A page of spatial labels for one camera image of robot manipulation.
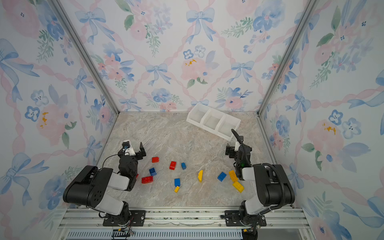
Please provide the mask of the small red lego brick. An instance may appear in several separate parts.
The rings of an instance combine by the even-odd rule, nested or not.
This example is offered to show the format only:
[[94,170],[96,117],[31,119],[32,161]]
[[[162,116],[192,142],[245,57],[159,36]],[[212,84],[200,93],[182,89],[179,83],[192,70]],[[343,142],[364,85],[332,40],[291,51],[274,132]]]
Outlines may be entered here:
[[152,163],[158,163],[160,161],[159,157],[153,157]]

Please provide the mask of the long red lego brick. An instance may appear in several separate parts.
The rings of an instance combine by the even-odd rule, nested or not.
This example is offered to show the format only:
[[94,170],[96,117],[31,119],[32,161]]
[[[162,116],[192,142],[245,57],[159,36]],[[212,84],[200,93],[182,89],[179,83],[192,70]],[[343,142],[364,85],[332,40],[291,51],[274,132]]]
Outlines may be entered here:
[[142,178],[142,184],[149,184],[154,181],[153,176],[143,177]]

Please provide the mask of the white bin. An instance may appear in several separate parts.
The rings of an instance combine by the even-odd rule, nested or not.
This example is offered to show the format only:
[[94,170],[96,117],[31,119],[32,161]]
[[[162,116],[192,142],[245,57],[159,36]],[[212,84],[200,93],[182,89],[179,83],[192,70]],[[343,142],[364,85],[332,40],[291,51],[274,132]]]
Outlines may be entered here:
[[218,110],[208,110],[201,120],[202,129],[214,133],[220,120],[225,116],[225,113]]
[[203,104],[196,104],[188,113],[186,121],[192,125],[199,126],[204,115],[209,111],[209,107]]
[[240,126],[241,120],[231,115],[225,114],[218,122],[215,128],[217,135],[226,141],[230,142],[233,138],[233,130],[237,130]]

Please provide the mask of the yellow long lego brick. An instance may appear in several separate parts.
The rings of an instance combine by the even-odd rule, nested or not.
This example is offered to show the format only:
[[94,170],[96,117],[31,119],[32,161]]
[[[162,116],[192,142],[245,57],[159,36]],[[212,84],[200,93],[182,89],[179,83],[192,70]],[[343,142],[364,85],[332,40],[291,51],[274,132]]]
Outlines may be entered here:
[[244,191],[244,186],[239,182],[233,182],[233,187],[239,192],[242,193]]

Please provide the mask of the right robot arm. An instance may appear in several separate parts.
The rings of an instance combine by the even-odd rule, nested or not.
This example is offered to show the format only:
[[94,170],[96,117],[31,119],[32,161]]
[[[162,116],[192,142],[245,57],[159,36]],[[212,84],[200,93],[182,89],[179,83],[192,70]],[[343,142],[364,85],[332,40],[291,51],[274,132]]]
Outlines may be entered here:
[[255,187],[256,194],[243,201],[239,210],[225,212],[223,218],[227,225],[254,226],[264,223],[264,215],[295,202],[294,189],[281,165],[269,163],[254,164],[250,162],[252,148],[236,143],[234,147],[226,146],[225,155],[235,160],[234,170],[229,172],[233,186],[241,193],[244,190],[240,181],[248,181]]

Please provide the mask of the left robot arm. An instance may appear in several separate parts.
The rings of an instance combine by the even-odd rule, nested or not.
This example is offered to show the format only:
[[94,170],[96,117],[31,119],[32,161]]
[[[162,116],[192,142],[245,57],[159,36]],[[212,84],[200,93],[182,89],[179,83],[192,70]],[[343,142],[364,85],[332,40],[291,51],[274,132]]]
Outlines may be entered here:
[[130,224],[133,216],[129,210],[129,204],[108,195],[106,190],[111,188],[132,191],[137,182],[139,160],[146,155],[142,143],[140,143],[140,150],[136,152],[129,140],[124,141],[117,154],[120,158],[119,171],[115,173],[112,168],[85,166],[65,189],[64,202],[86,206],[103,213],[105,214],[103,218],[115,225]]

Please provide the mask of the red square lego brick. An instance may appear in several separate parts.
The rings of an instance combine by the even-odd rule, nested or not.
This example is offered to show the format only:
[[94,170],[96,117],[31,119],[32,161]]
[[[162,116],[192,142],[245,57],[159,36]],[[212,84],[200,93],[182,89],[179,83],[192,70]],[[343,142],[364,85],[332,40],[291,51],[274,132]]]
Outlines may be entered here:
[[169,169],[174,171],[176,169],[176,165],[177,165],[177,162],[171,161]]

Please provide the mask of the yellow curved lego brick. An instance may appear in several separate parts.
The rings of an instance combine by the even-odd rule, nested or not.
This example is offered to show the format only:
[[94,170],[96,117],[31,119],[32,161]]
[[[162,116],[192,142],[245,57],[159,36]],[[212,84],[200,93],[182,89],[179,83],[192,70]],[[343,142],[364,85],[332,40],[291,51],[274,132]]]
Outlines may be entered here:
[[203,180],[203,170],[199,171],[198,180],[199,180],[200,183],[202,182],[202,180]]

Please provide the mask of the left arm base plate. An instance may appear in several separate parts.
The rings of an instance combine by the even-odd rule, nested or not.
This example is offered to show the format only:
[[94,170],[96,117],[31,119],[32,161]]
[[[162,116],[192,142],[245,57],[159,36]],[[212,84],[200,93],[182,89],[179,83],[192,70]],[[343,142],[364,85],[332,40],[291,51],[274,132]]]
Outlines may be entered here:
[[146,219],[145,210],[122,211],[118,216],[107,214],[104,218],[104,227],[143,227]]

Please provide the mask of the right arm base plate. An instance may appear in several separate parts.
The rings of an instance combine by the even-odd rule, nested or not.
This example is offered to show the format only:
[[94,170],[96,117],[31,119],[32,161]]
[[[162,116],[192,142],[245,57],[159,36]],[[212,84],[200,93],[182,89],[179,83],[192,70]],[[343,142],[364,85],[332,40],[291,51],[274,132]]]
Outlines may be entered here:
[[267,225],[264,216],[248,215],[239,210],[226,210],[224,211],[224,214],[220,216],[220,218],[225,220],[227,227],[260,228]]

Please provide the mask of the aluminium rail frame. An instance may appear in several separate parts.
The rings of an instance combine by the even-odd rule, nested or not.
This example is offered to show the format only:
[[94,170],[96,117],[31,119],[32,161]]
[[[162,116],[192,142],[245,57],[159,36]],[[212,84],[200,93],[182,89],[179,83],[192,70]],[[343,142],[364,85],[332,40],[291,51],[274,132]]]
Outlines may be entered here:
[[104,227],[91,209],[68,209],[55,240],[313,240],[304,211],[291,206],[266,214],[265,227],[227,227],[220,216],[236,207],[158,207],[145,210],[143,227]]

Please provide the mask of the left aluminium corner post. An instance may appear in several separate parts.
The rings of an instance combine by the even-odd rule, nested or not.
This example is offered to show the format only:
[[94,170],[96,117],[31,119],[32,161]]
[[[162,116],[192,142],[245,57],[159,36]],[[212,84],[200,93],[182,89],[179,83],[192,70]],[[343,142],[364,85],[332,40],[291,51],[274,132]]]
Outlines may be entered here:
[[74,28],[74,25],[72,24],[68,14],[66,13],[63,5],[60,3],[60,1],[48,1],[50,7],[52,8],[53,12],[57,15],[60,23],[63,25],[65,31],[69,34],[69,36],[72,38],[72,41],[74,42],[74,46],[79,53],[82,61],[84,62],[85,66],[88,68],[91,76],[93,77],[94,81],[96,82],[97,86],[100,88],[101,93],[106,98],[106,101],[111,106],[113,112],[116,115],[119,115],[120,111],[117,108],[117,105],[115,101],[113,100],[110,92],[107,89],[106,84],[101,79],[99,72],[97,71],[96,66],[94,65],[92,58],[85,48],[84,44],[81,41],[80,35],[77,33],[76,29]]

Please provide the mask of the aluminium corner post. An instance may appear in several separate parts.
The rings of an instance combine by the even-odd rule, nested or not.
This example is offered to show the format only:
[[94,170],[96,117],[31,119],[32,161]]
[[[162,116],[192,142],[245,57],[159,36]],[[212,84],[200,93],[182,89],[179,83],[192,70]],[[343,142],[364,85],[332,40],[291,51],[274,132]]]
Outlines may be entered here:
[[111,106],[113,112],[116,115],[119,115],[120,111],[117,108],[117,105],[115,101],[113,100],[110,92],[107,89],[106,84],[101,79],[99,72],[97,71],[96,66],[94,65],[92,58],[85,48],[84,44],[81,41],[80,35],[77,33],[76,29],[74,28],[74,25],[72,24],[68,14],[66,13],[63,5],[60,3],[60,1],[48,1],[50,7],[52,8],[53,12],[57,15],[60,23],[63,25],[65,31],[69,34],[69,36],[72,38],[72,41],[74,42],[74,46],[79,53],[82,61],[84,62],[85,66],[88,68],[91,76],[93,77],[94,81],[96,82],[97,86],[100,88],[101,93],[106,98],[106,101]]
[[280,66],[278,67],[277,72],[271,81],[271,84],[267,88],[266,95],[264,96],[263,102],[260,105],[260,108],[258,110],[258,117],[261,117],[264,114],[264,112],[266,111],[268,102],[269,102],[271,96],[273,95],[274,89],[277,86],[277,84],[279,83],[280,77],[281,77],[283,71],[285,70],[286,66],[289,63],[289,60],[291,59],[294,51],[296,50],[298,41],[300,40],[301,35],[303,34],[305,28],[307,27],[307,24],[308,24],[310,18],[312,17],[314,8],[316,7],[317,3],[318,3],[318,1],[316,1],[316,0],[307,1],[307,5],[304,8],[303,15],[300,18],[300,21],[299,21],[297,27],[295,28],[294,34],[292,35],[292,39],[291,39],[290,43],[288,44],[286,51],[283,54],[282,62],[280,64]]

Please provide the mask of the right aluminium corner post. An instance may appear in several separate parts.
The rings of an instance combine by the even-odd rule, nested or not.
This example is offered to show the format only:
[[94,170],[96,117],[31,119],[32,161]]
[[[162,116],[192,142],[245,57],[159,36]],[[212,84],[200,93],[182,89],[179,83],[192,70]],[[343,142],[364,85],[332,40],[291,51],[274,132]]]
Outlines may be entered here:
[[307,1],[307,5],[304,8],[303,15],[300,18],[300,21],[299,21],[297,27],[295,28],[294,34],[292,35],[292,39],[291,39],[290,43],[288,44],[286,51],[283,54],[282,62],[280,64],[280,66],[278,67],[277,72],[271,81],[271,84],[267,88],[266,95],[264,96],[263,102],[260,105],[260,108],[258,110],[258,117],[261,117],[264,114],[264,112],[266,111],[268,102],[269,102],[271,96],[273,95],[274,89],[277,86],[277,84],[279,83],[280,77],[281,77],[283,71],[285,70],[286,66],[289,63],[289,60],[291,59],[294,51],[296,50],[298,41],[300,40],[301,35],[303,34],[305,28],[307,27],[307,24],[308,24],[310,18],[312,17],[314,8],[316,7],[317,3],[318,3],[318,1],[316,1],[316,0]]

